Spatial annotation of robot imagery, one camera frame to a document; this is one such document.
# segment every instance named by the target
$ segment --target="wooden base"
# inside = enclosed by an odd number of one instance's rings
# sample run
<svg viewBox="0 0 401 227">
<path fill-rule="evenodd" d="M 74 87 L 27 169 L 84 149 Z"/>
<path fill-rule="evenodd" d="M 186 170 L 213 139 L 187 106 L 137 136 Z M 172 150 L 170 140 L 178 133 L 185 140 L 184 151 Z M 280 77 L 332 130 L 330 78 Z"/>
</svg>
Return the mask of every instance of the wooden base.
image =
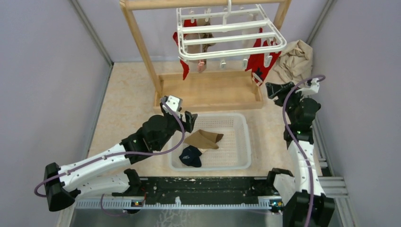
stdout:
<svg viewBox="0 0 401 227">
<path fill-rule="evenodd" d="M 263 98 L 250 72 L 209 71 L 190 73 L 183 80 L 182 73 L 160 74 L 162 96 L 183 99 L 182 108 L 191 112 L 260 109 Z M 153 108 L 160 112 L 160 96 L 155 93 Z"/>
</svg>

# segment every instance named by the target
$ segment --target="red garment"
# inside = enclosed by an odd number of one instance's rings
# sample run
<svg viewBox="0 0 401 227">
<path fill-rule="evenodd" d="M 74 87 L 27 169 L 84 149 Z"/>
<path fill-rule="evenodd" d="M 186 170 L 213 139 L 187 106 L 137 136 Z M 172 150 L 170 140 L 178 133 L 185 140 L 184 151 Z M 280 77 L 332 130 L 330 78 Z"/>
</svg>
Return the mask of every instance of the red garment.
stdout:
<svg viewBox="0 0 401 227">
<path fill-rule="evenodd" d="M 262 43 L 261 39 L 257 39 L 253 47 L 260 47 Z M 267 41 L 263 42 L 263 46 L 267 46 Z M 268 67 L 264 67 L 264 53 L 258 53 L 258 54 L 252 54 L 249 56 L 248 60 L 248 66 L 245 69 L 245 71 L 251 70 L 252 73 L 255 73 L 257 77 L 259 77 L 260 81 L 264 81 L 267 77 L 267 74 L 269 73 L 270 69 L 273 67 L 274 63 L 277 61 L 279 58 L 281 52 L 278 53 L 270 53 L 270 56 L 272 56 L 270 65 Z"/>
<path fill-rule="evenodd" d="M 196 20 L 192 23 L 191 20 L 184 20 L 184 27 L 195 27 L 196 25 Z M 175 44 L 178 46 L 178 34 L 177 32 L 174 32 L 173 34 L 173 39 L 175 41 Z M 187 77 L 189 73 L 189 66 L 183 61 L 180 60 L 181 65 L 183 66 L 183 80 Z"/>
</svg>

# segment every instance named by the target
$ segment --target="wooden frame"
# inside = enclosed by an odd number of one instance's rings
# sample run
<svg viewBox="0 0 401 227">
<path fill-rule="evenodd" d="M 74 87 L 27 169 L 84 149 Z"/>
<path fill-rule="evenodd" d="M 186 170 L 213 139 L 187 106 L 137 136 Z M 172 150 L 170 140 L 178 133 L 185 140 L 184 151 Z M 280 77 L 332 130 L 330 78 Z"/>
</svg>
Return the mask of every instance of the wooden frame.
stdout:
<svg viewBox="0 0 401 227">
<path fill-rule="evenodd" d="M 279 3 L 273 24 L 280 30 L 291 0 L 231 0 L 231 2 L 233 5 Z M 134 10 L 147 9 L 224 5 L 227 5 L 227 0 L 120 0 L 122 13 L 127 20 L 132 37 L 155 86 L 153 107 L 156 112 L 160 112 L 160 98 L 166 95 L 174 95 L 182 98 L 183 110 L 194 112 L 258 109 L 263 107 L 261 90 L 253 81 L 251 72 L 249 71 L 189 73 L 186 80 L 182 80 L 182 72 L 156 74 L 138 23 L 132 12 Z"/>
</svg>

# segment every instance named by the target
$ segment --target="beige tabletop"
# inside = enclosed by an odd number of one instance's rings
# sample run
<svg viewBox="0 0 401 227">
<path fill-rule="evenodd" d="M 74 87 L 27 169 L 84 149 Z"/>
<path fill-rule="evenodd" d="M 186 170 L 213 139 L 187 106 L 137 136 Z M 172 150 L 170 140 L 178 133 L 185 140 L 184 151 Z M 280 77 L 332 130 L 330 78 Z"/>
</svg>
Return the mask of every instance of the beige tabletop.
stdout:
<svg viewBox="0 0 401 227">
<path fill-rule="evenodd" d="M 208 62 L 208 69 L 217 70 L 216 61 Z M 159 72 L 180 72 L 180 63 L 155 62 Z M 238 69 L 240 61 L 229 61 L 228 69 Z M 282 83 L 274 72 L 270 72 L 268 82 Z M 112 147 L 121 139 L 136 132 L 142 124 L 154 115 L 152 109 L 155 89 L 142 62 L 116 63 L 106 91 L 102 110 L 97 122 L 89 157 Z M 244 170 L 226 171 L 186 171 L 177 172 L 168 165 L 167 155 L 149 157 L 133 164 L 139 176 L 266 176 L 274 167 L 293 171 L 292 160 L 283 140 L 284 123 L 282 109 L 267 98 L 262 87 L 264 106 L 257 110 L 234 111 L 245 116 L 251 138 L 252 164 Z M 314 151 L 318 174 L 321 169 Z M 126 168 L 112 171 L 117 173 Z"/>
</svg>

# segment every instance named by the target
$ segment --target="laundry basket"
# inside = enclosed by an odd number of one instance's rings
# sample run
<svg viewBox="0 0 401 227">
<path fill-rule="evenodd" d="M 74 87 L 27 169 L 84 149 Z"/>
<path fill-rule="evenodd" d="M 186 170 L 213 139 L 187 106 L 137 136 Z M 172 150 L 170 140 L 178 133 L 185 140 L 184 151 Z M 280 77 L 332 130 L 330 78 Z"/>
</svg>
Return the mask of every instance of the laundry basket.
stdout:
<svg viewBox="0 0 401 227">
<path fill-rule="evenodd" d="M 181 144 L 176 150 L 168 154 L 169 165 L 175 171 L 207 171 L 246 169 L 251 165 L 251 143 L 249 140 L 248 125 L 245 117 L 240 113 L 199 114 L 193 132 L 202 129 L 209 132 L 224 134 L 217 143 L 219 149 L 208 149 L 200 160 L 202 167 L 192 167 L 183 164 L 179 156 L 188 144 Z M 176 132 L 168 142 L 172 148 L 182 137 Z"/>
</svg>

